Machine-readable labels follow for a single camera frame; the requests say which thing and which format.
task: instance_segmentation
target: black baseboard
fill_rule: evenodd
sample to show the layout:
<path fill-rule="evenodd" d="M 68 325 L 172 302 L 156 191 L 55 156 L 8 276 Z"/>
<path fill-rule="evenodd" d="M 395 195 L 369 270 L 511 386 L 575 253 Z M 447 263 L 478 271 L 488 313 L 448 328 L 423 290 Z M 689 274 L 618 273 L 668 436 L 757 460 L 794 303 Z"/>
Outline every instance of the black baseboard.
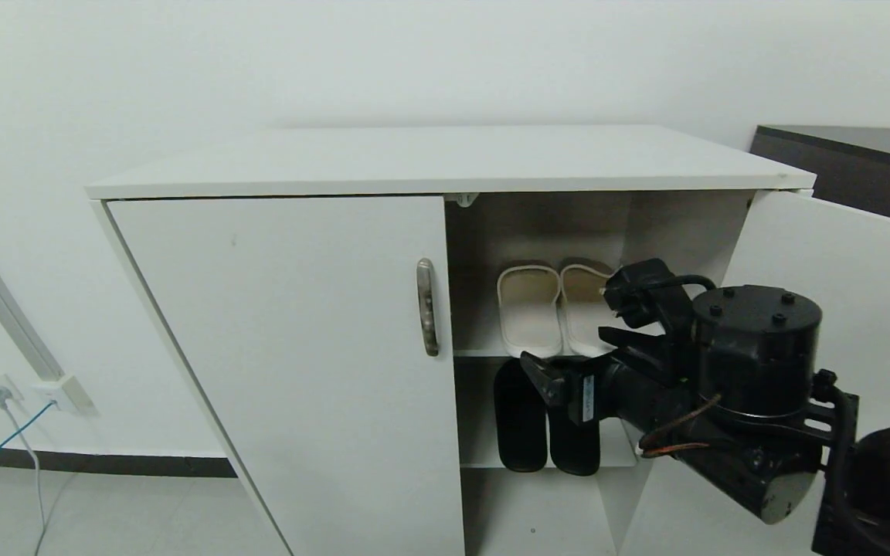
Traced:
<path fill-rule="evenodd" d="M 151 477 L 236 477 L 226 458 L 186 456 L 124 456 L 36 451 L 40 469 L 105 475 Z M 25 450 L 0 450 L 0 467 L 32 469 Z"/>

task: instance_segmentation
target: cabinet top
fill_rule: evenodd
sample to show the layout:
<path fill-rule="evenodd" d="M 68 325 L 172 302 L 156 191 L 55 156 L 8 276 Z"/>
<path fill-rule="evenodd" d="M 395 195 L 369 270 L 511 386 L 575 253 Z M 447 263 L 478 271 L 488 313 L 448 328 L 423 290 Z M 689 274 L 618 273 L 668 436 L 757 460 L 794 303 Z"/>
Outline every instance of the cabinet top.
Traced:
<path fill-rule="evenodd" d="M 807 189 L 815 175 L 657 126 L 263 131 L 87 187 L 92 199 Z"/>

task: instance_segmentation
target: bolt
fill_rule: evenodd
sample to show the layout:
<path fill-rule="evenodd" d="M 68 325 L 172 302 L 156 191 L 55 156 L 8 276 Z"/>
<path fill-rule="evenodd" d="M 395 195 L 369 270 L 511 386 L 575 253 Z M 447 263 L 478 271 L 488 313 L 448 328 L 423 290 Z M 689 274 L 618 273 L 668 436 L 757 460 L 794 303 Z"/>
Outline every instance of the bolt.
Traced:
<path fill-rule="evenodd" d="M 816 376 L 813 377 L 813 380 L 820 386 L 833 386 L 837 384 L 837 373 L 829 369 L 820 369 Z"/>

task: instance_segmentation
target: metal handle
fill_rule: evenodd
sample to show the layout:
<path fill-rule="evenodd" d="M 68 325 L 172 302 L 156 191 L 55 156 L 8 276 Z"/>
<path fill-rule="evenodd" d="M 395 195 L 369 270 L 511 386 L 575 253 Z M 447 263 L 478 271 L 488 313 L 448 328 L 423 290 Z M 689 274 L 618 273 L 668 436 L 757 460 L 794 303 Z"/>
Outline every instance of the metal handle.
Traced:
<path fill-rule="evenodd" d="M 424 351 L 430 357 L 438 355 L 438 335 L 435 334 L 435 306 L 431 296 L 431 261 L 417 261 L 417 310 L 421 317 Z"/>

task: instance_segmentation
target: open cabinet door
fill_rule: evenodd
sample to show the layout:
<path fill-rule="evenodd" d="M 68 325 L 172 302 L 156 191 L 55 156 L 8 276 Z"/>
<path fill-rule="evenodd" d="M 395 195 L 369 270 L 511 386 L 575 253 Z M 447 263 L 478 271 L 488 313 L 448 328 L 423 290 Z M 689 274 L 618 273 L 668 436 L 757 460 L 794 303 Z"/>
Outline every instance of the open cabinet door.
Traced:
<path fill-rule="evenodd" d="M 823 307 L 816 364 L 861 396 L 858 436 L 890 426 L 890 218 L 759 193 L 725 285 L 792 290 Z"/>
<path fill-rule="evenodd" d="M 816 364 L 861 396 L 858 437 L 890 426 L 890 219 L 786 192 L 756 195 L 725 285 L 787 288 L 823 309 Z M 654 462 L 624 556 L 811 554 L 823 476 L 765 525 L 678 461 Z"/>

